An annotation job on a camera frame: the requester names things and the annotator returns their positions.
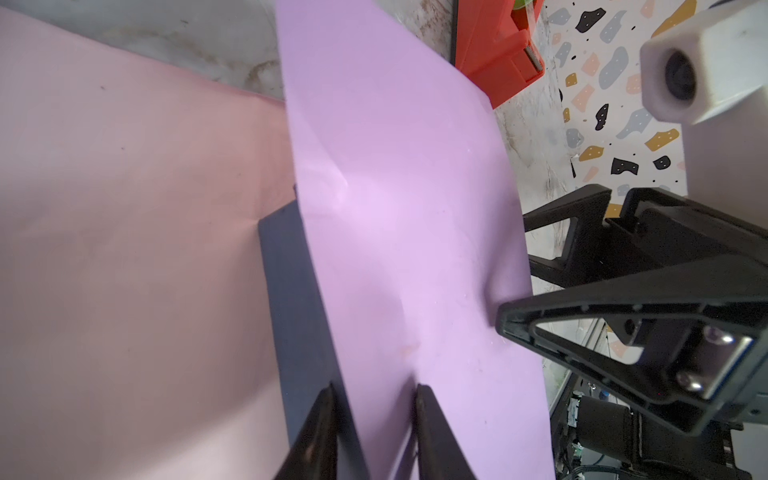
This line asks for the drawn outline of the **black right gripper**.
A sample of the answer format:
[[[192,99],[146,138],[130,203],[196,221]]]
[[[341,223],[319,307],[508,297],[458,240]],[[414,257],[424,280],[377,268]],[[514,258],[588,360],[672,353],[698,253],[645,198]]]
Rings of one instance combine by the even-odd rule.
[[[532,276],[566,289],[502,305],[497,332],[680,433],[712,421],[766,423],[765,230],[637,188],[607,223],[604,281],[583,285],[610,199],[610,189],[589,184],[523,215],[525,232],[568,222],[559,256],[528,256]],[[576,319],[606,321],[639,358],[626,364],[545,328]]]

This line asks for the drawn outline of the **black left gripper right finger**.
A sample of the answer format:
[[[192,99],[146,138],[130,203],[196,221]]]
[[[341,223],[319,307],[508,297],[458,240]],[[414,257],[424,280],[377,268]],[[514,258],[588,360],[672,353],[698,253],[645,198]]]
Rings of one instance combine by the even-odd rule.
[[[415,394],[415,430],[421,480],[475,480],[431,387]]]

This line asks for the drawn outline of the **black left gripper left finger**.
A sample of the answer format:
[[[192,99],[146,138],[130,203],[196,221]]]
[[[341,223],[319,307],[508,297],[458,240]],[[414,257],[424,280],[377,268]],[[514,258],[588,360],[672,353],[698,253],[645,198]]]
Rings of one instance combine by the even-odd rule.
[[[317,395],[299,435],[275,480],[336,480],[338,466],[338,413],[333,386]]]

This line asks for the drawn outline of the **navy blue gift box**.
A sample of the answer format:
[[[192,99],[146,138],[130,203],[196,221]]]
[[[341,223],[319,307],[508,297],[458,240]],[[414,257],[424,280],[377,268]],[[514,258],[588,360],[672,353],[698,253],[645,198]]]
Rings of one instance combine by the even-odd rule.
[[[338,477],[370,477],[305,237],[293,201],[258,223],[289,443],[299,437],[320,391],[334,388],[339,418]]]

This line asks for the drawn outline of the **pink wrapping paper sheet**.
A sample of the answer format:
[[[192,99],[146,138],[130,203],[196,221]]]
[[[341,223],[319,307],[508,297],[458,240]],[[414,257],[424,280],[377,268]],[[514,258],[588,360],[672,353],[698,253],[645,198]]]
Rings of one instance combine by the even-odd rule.
[[[549,479],[483,94],[371,1],[281,1],[275,102],[1,12],[1,475],[268,479],[288,436],[258,222],[296,202],[363,462],[429,385],[480,479]]]

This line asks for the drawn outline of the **red tape dispenser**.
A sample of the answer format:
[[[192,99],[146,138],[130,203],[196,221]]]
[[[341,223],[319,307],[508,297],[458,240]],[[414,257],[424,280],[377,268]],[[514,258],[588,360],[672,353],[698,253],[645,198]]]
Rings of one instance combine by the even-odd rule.
[[[451,63],[496,109],[545,73],[533,33],[542,0],[461,0],[453,7]]]

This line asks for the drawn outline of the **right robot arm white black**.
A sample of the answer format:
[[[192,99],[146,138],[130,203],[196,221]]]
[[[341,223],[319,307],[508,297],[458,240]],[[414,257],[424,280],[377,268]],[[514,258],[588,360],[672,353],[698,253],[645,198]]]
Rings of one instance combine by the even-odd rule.
[[[610,198],[588,185],[525,215],[568,233],[529,259],[554,290],[502,305],[497,332],[615,397],[582,397],[555,438],[625,478],[743,479],[731,433],[767,420],[767,233],[660,188],[630,190],[616,218]]]

